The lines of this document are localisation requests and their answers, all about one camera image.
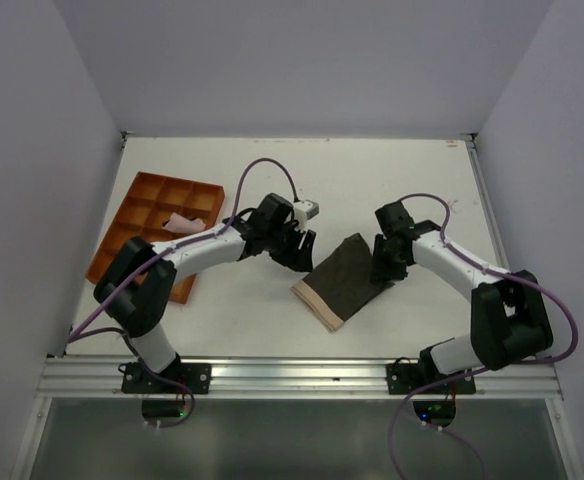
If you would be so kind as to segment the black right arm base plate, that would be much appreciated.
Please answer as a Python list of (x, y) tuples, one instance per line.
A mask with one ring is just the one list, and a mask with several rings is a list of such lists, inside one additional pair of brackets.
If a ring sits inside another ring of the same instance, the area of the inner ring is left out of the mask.
[(386, 384), (390, 395), (407, 395), (414, 390), (433, 382), (446, 380), (445, 383), (424, 392), (425, 395), (472, 395), (477, 392), (472, 377), (451, 382), (447, 376), (435, 374), (427, 377), (418, 366), (418, 362), (407, 357), (400, 357), (385, 364)]

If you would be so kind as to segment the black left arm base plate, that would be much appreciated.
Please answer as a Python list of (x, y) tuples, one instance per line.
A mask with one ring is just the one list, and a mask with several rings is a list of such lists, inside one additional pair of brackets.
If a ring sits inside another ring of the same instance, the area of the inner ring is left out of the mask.
[(194, 395), (209, 393), (212, 366), (209, 363), (181, 363), (162, 375), (149, 373), (140, 363), (120, 364), (123, 375), (121, 392), (124, 394), (185, 394), (186, 389)]

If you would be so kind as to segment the olive underwear with cream waistband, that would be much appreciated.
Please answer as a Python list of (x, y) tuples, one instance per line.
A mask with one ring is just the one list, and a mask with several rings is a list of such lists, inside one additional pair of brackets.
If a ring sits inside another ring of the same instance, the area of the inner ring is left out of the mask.
[(359, 233), (350, 235), (291, 291), (333, 333), (393, 286), (371, 280), (372, 263), (364, 238)]

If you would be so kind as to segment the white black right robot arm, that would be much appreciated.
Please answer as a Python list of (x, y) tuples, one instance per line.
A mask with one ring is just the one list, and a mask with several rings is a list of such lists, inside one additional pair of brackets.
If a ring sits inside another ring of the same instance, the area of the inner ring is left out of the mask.
[(420, 266), (436, 274), (470, 305), (469, 333), (429, 346), (419, 353), (417, 379), (423, 389), (440, 392), (453, 374), (475, 368), (496, 371), (552, 346), (553, 332), (537, 280), (531, 273), (495, 270), (446, 244), (432, 221), (387, 227), (375, 236), (371, 280), (392, 283)]

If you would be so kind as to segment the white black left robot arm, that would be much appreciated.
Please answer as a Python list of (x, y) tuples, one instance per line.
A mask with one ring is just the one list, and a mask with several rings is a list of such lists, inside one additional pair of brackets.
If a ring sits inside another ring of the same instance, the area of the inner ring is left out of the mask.
[(318, 213), (314, 201), (289, 202), (271, 193), (258, 207), (181, 240), (127, 240), (93, 295), (146, 366), (147, 384), (165, 393), (185, 379), (180, 357), (161, 326), (173, 285), (209, 268), (263, 253), (292, 271), (309, 273), (316, 233), (307, 228), (307, 222)]

